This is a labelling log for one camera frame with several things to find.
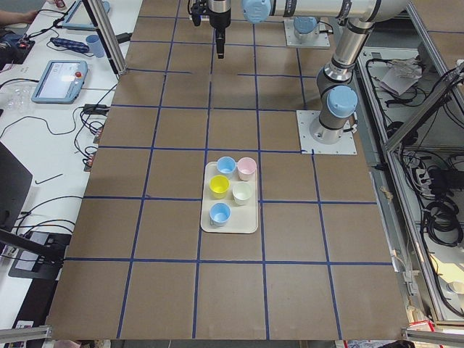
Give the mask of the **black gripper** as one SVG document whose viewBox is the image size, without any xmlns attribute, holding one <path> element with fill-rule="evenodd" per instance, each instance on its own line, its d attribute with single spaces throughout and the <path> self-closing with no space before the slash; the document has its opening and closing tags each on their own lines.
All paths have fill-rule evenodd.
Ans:
<svg viewBox="0 0 464 348">
<path fill-rule="evenodd" d="M 215 46 L 218 59 L 225 56 L 225 29 L 231 24 L 231 0 L 208 0 L 211 26 L 215 29 Z"/>
</svg>

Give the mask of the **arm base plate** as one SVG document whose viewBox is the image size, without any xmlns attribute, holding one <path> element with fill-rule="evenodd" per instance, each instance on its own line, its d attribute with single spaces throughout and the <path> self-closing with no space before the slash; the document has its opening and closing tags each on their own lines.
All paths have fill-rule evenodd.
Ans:
<svg viewBox="0 0 464 348">
<path fill-rule="evenodd" d="M 324 128 L 318 110 L 297 110 L 300 151 L 303 154 L 357 155 L 356 125 L 346 119 L 338 130 Z"/>
<path fill-rule="evenodd" d="M 283 21 L 286 45 L 291 48 L 329 49 L 331 44 L 326 32 L 326 26 L 318 26 L 310 33 L 300 33 L 294 26 L 293 19 Z"/>
</svg>

